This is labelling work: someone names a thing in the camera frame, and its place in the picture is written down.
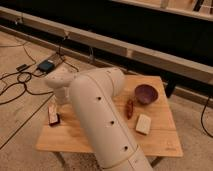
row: white block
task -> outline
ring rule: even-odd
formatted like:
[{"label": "white block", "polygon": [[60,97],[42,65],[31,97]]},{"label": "white block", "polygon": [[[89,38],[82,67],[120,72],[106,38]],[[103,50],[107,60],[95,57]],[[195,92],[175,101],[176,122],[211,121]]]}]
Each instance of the white block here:
[{"label": "white block", "polygon": [[136,125],[136,131],[147,135],[149,134],[150,126],[151,118],[146,115],[140,114]]}]

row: bowl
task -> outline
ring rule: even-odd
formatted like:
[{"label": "bowl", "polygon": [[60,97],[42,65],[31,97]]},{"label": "bowl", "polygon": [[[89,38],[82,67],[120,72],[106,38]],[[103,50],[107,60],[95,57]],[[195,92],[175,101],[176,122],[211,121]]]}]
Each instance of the bowl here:
[{"label": "bowl", "polygon": [[157,90],[148,84],[141,84],[135,88],[136,99],[144,105],[148,105],[158,98]]}]

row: wooden table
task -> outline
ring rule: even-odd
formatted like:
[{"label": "wooden table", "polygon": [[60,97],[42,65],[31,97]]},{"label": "wooden table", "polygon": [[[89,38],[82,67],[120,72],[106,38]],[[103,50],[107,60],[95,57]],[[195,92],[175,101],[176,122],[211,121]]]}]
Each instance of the wooden table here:
[{"label": "wooden table", "polygon": [[[155,87],[159,93],[158,99],[147,106],[134,102],[134,114],[130,120],[124,115],[124,106],[129,98],[134,96],[134,89],[139,84],[149,84]],[[127,75],[126,84],[122,93],[115,97],[114,102],[120,114],[124,117],[132,134],[141,145],[146,156],[157,156],[152,165],[157,164],[162,157],[181,157],[182,148],[174,124],[171,110],[164,92],[160,77]],[[42,151],[51,151],[58,159],[65,163],[58,152],[85,152],[92,149],[85,138],[79,121],[73,113],[71,105],[64,105],[59,109],[61,123],[50,127],[45,121],[36,148]],[[135,131],[139,114],[151,117],[151,130],[149,135],[142,135]]]}]

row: gray floor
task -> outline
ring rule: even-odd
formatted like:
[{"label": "gray floor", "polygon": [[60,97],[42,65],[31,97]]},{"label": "gray floor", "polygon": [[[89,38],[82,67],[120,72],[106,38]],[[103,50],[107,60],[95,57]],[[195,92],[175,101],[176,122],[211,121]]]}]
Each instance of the gray floor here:
[{"label": "gray floor", "polygon": [[[17,45],[20,43],[19,41],[13,36],[0,32],[0,46]],[[38,62],[53,53],[49,49],[32,43],[27,43],[26,49]],[[80,70],[94,67],[70,57],[67,57],[67,59]],[[30,64],[31,61],[24,53],[22,47],[0,48],[1,75],[15,72],[15,68],[23,63]],[[13,77],[6,79],[6,81],[10,84],[15,82],[15,79],[16,77]],[[34,92],[49,91],[43,83],[43,78],[34,78],[28,83],[28,86]],[[3,87],[4,84],[0,82],[0,89]],[[0,97],[0,102],[14,97],[22,90],[21,86],[9,89],[5,95]],[[0,106],[0,147],[48,97],[49,95],[31,96],[25,94],[12,103]],[[204,134],[200,125],[200,113],[203,106],[175,95],[169,99],[169,103],[183,147],[184,157],[166,158],[155,170],[213,170],[213,139]],[[39,152],[35,149],[43,121],[47,116],[47,104],[0,150],[1,171],[62,170],[60,163],[52,153]],[[213,110],[207,108],[205,116],[206,125],[213,133]],[[63,153],[63,156],[69,163],[70,170],[99,170],[92,154]]]}]

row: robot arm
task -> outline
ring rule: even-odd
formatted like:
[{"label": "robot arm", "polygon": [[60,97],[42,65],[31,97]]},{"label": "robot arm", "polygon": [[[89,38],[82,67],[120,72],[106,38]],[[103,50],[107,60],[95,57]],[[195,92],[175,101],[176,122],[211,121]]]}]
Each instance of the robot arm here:
[{"label": "robot arm", "polygon": [[123,89],[123,73],[118,68],[67,72],[49,75],[46,83],[54,89],[57,101],[72,104],[101,168],[105,171],[151,171],[112,101]]}]

